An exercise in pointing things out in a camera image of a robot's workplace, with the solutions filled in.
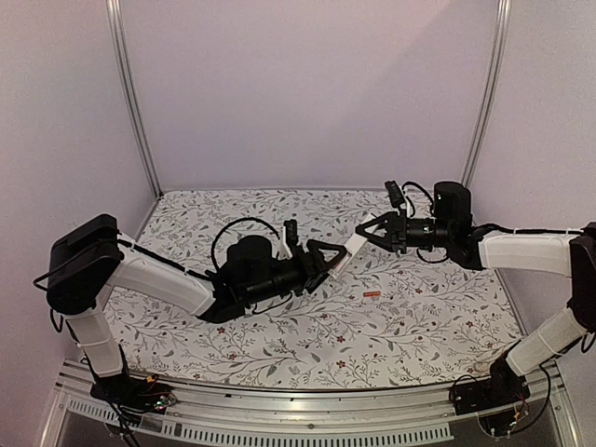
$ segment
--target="white wall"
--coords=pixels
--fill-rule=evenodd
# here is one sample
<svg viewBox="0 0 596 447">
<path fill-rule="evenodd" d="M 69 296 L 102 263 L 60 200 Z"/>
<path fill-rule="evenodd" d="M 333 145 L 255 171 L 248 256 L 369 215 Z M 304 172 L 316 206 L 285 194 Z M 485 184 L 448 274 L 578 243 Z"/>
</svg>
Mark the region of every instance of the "white wall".
<svg viewBox="0 0 596 447">
<path fill-rule="evenodd" d="M 166 190 L 461 175 L 497 2 L 123 2 Z"/>
<path fill-rule="evenodd" d="M 472 184 L 479 223 L 596 221 L 596 3 L 513 2 L 494 109 Z M 508 272 L 529 329 L 565 306 L 567 280 Z M 560 361 L 585 445 L 596 439 L 596 351 Z"/>
<path fill-rule="evenodd" d="M 34 277 L 100 212 L 134 233 L 152 198 L 117 75 L 105 2 L 0 6 L 0 444 L 29 447 L 62 363 Z"/>
</svg>

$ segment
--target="vertical metal pole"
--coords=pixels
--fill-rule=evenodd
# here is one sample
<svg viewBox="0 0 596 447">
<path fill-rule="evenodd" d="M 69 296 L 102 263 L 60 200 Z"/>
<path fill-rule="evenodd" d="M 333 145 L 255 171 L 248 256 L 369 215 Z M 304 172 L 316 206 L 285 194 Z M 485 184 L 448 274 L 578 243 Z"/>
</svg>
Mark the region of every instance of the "vertical metal pole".
<svg viewBox="0 0 596 447">
<path fill-rule="evenodd" d="M 122 13 L 119 0 L 107 0 L 108 20 L 112 30 L 112 40 L 114 41 L 115 58 L 122 81 L 124 97 L 129 109 L 130 123 L 134 132 L 139 154 L 141 155 L 142 167 L 147 176 L 147 181 L 155 197 L 161 197 L 163 191 L 157 178 L 156 164 L 149 149 L 147 135 L 142 124 L 141 108 L 137 100 L 136 90 L 132 81 L 130 71 L 129 54 L 127 52 L 126 40 L 124 37 L 124 25 L 122 22 Z"/>
<path fill-rule="evenodd" d="M 486 85 L 484 86 L 484 95 L 482 96 L 481 109 L 478 114 L 478 120 L 476 121 L 476 128 L 474 128 L 472 143 L 469 152 L 467 153 L 464 173 L 462 174 L 461 183 L 466 188 L 469 188 L 472 183 L 474 171 L 476 170 L 478 158 L 481 153 L 482 141 L 484 140 L 484 135 L 491 116 L 491 109 L 493 108 L 496 85 L 499 72 L 501 71 L 503 54 L 505 52 L 505 41 L 507 40 L 510 11 L 511 0 L 499 0 L 496 13 L 496 25 L 494 27 L 493 52 L 491 54 Z"/>
</svg>

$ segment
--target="floral pattern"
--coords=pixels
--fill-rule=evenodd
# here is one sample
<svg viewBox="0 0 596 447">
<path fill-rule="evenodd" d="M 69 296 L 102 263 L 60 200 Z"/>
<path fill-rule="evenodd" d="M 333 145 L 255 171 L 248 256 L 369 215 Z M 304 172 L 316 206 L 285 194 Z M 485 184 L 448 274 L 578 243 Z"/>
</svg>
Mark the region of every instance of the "floral pattern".
<svg viewBox="0 0 596 447">
<path fill-rule="evenodd" d="M 424 196 L 410 197 L 417 215 L 427 212 Z M 276 228 L 293 218 L 303 244 L 344 243 L 368 212 L 387 210 L 386 193 L 376 191 L 173 192 L 159 201 L 140 243 L 203 271 L 212 269 L 213 238 L 239 217 Z M 247 234 L 271 236 L 257 223 L 234 226 L 218 244 L 220 264 L 226 247 Z M 209 324 L 122 289 L 105 312 L 131 368 L 244 386 L 411 386 L 483 375 L 521 336 L 492 271 L 425 264 L 415 253 L 371 244 L 338 280 L 261 315 Z"/>
</svg>

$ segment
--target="ventilation grille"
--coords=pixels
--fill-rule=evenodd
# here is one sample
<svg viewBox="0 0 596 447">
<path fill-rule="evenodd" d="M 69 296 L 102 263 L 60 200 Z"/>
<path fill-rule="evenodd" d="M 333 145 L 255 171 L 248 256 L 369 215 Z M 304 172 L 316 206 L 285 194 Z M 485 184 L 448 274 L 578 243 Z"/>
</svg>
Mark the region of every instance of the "ventilation grille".
<svg viewBox="0 0 596 447">
<path fill-rule="evenodd" d="M 70 397 L 68 409 L 107 424 L 117 425 L 114 411 L 105 403 Z M 429 445 L 452 440 L 449 424 L 396 430 L 394 432 L 349 435 L 253 435 L 164 421 L 160 431 L 139 431 L 173 440 L 186 440 L 206 446 L 235 447 L 398 447 Z"/>
</svg>

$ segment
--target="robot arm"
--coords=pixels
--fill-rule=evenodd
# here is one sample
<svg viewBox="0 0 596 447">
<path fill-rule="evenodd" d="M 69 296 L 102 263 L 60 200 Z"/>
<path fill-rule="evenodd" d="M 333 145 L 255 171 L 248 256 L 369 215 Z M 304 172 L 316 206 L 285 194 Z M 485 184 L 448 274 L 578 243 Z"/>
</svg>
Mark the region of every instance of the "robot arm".
<svg viewBox="0 0 596 447">
<path fill-rule="evenodd" d="M 374 245 L 394 252 L 410 247 L 441 247 L 466 269 L 516 268 L 550 272 L 572 280 L 567 306 L 513 346 L 491 366 L 486 381 L 454 388 L 458 413 L 470 413 L 529 397 L 524 376 L 566 352 L 596 331 L 596 223 L 582 230 L 509 230 L 495 224 L 472 225 L 470 192 L 461 184 L 435 184 L 432 218 L 411 219 L 401 211 L 405 198 L 395 182 L 386 189 L 393 208 L 356 228 Z M 378 235 L 377 230 L 385 232 Z"/>
<path fill-rule="evenodd" d="M 221 268 L 202 275 L 137 246 L 118 231 L 114 217 L 103 214 L 52 246 L 49 272 L 34 284 L 47 292 L 51 309 L 64 317 L 84 350 L 95 379 L 91 395 L 133 414 L 159 413 L 175 401 L 171 389 L 130 377 L 98 295 L 124 287 L 208 322 L 238 318 L 262 300 L 314 291 L 345 256 L 345 247 L 316 240 L 309 240 L 305 251 L 298 244 L 296 226 L 295 221 L 284 224 L 283 259 L 273 257 L 265 237 L 248 236 L 228 248 Z M 326 261 L 324 251 L 334 256 Z M 47 288 L 39 286 L 46 278 Z"/>
</svg>

